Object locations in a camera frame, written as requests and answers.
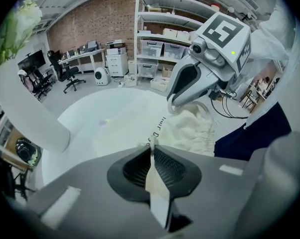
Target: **office chair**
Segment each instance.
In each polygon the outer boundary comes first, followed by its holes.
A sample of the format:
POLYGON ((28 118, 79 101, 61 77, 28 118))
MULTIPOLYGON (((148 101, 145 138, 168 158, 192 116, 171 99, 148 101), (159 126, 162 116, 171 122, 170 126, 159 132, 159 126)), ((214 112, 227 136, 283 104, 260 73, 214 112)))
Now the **office chair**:
POLYGON ((20 192, 20 195, 27 201, 26 191, 35 192, 35 190, 26 187, 26 178, 28 169, 25 173, 19 173, 15 178, 11 171, 12 165, 8 164, 0 158, 0 191, 7 197, 15 199, 15 193, 20 192))
POLYGON ((73 67, 73 68, 69 68, 69 66, 64 67, 66 69, 65 72, 63 72, 63 67, 61 65, 59 65, 58 63, 58 59, 57 56, 55 55, 55 52, 50 50, 48 51, 48 59, 51 62, 51 64, 53 65, 53 67, 55 68, 56 74, 57 74, 57 79, 60 82, 63 82, 65 80, 70 81, 70 83, 68 83, 66 85, 66 88, 64 89, 64 93, 66 94, 66 90, 70 87, 70 86, 74 86, 75 91, 77 91, 75 84, 76 83, 80 83, 80 82, 86 82, 85 80, 79 80, 79 79, 75 79, 73 80, 72 78, 75 78, 75 74, 79 72, 78 67, 73 67))
POLYGON ((36 83, 24 70, 20 71, 23 72, 23 74, 18 74, 21 82, 30 92, 34 93, 34 95, 37 96, 38 100, 42 95, 44 95, 45 97, 47 96, 47 92, 50 90, 48 84, 42 85, 40 82, 36 83))
POLYGON ((52 87, 52 83, 50 82, 50 78, 51 78, 51 74, 49 74, 48 76, 44 77, 41 72, 38 70, 37 67, 33 66, 33 74, 38 78, 38 81, 40 82, 40 84, 45 88, 47 86, 52 87))

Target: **metal rack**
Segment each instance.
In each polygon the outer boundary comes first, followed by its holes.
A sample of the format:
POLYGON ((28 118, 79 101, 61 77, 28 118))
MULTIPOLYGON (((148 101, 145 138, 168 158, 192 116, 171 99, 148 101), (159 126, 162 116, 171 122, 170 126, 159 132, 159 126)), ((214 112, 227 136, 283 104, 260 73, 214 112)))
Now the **metal rack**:
POLYGON ((138 38, 147 38, 147 39, 160 39, 166 42, 172 43, 180 43, 185 44, 187 46, 191 45, 190 41, 180 40, 178 38, 171 38, 169 36, 164 36, 160 34, 147 34, 147 33, 138 33, 139 22, 141 23, 141 29, 144 27, 144 22, 154 22, 154 23, 165 23, 170 25, 182 26, 185 28, 189 28, 191 30, 197 30, 200 26, 203 25, 202 22, 194 20, 192 18, 169 14, 163 12, 148 12, 145 11, 145 7, 148 4, 159 4, 160 7, 165 8, 174 8, 177 10, 185 11, 202 18, 208 19, 211 17, 216 10, 211 8, 210 6, 203 4, 196 0, 141 0, 142 1, 142 9, 139 11, 139 2, 140 0, 136 0, 136 8, 135 8, 135 32, 134 32, 134 61, 135 66, 137 66, 138 59, 156 59, 161 61, 168 61, 177 63, 179 60, 168 57, 151 57, 142 54, 138 54, 138 38))

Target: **ribbed rubber pad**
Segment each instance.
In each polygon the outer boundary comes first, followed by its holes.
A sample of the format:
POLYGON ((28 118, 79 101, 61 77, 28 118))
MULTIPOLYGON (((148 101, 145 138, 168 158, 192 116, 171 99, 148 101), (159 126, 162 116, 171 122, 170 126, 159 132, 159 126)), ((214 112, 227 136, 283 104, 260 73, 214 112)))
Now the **ribbed rubber pad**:
POLYGON ((186 174, 183 164, 158 149, 154 151, 154 166, 168 189, 182 180, 186 174))
POLYGON ((123 173, 131 183, 145 188, 146 177, 151 167, 150 156, 144 152, 124 165, 123 173))

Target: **white cabinet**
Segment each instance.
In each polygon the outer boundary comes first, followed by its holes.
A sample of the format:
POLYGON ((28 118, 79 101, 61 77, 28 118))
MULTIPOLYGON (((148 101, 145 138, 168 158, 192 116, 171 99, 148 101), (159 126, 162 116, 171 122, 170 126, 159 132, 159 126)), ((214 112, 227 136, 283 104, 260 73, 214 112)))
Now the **white cabinet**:
POLYGON ((110 76, 123 77, 128 72, 128 56, 126 53, 107 55, 106 58, 110 76))

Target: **chair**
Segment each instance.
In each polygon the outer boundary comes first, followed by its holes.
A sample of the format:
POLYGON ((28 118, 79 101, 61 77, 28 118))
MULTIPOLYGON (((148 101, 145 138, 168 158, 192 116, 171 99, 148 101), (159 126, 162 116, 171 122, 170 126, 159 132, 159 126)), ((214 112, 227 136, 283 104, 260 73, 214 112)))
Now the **chair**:
POLYGON ((35 192, 26 187, 26 178, 28 170, 25 173, 19 173, 15 178, 11 171, 12 165, 8 164, 0 158, 0 190, 8 197, 15 199, 15 192, 20 192, 20 195, 27 201, 26 190, 35 192))
POLYGON ((247 102, 248 100, 250 100, 251 103, 248 104, 248 105, 246 106, 246 108, 253 104, 253 107, 252 107, 252 109, 250 110, 250 113, 252 113, 253 109, 254 109, 255 106, 258 104, 258 100, 259 100, 259 96, 258 96, 257 90, 256 90, 256 88, 255 88, 254 86, 251 86, 251 87, 250 87, 250 90, 249 90, 249 92, 247 93, 246 97, 247 97, 247 99, 246 99, 245 103, 243 104, 243 107, 244 107, 244 105, 246 104, 246 102, 247 102))
POLYGON ((42 95, 47 96, 47 92, 50 90, 48 84, 42 84, 39 82, 38 84, 35 83, 28 75, 19 75, 21 82, 23 85, 32 93, 37 96, 39 100, 42 95))
POLYGON ((77 91, 75 84, 80 83, 80 82, 84 82, 84 83, 86 82, 85 80, 79 80, 79 79, 73 80, 72 79, 72 78, 75 78, 75 74, 79 72, 78 67, 73 67, 70 69, 69 66, 66 66, 66 67, 64 67, 64 69, 66 69, 66 71, 63 72, 63 67, 61 65, 59 65, 58 59, 57 59, 54 51, 52 51, 52 50, 48 51, 48 59, 56 71, 58 81, 60 81, 60 82, 63 82, 65 80, 70 81, 70 83, 68 83, 66 85, 66 88, 64 89, 65 94, 67 93, 66 90, 70 86, 74 86, 75 91, 77 91))
POLYGON ((52 87, 52 84, 50 82, 50 77, 52 76, 51 74, 44 77, 37 68, 33 69, 33 74, 38 78, 38 81, 42 84, 43 87, 46 87, 47 85, 52 87))

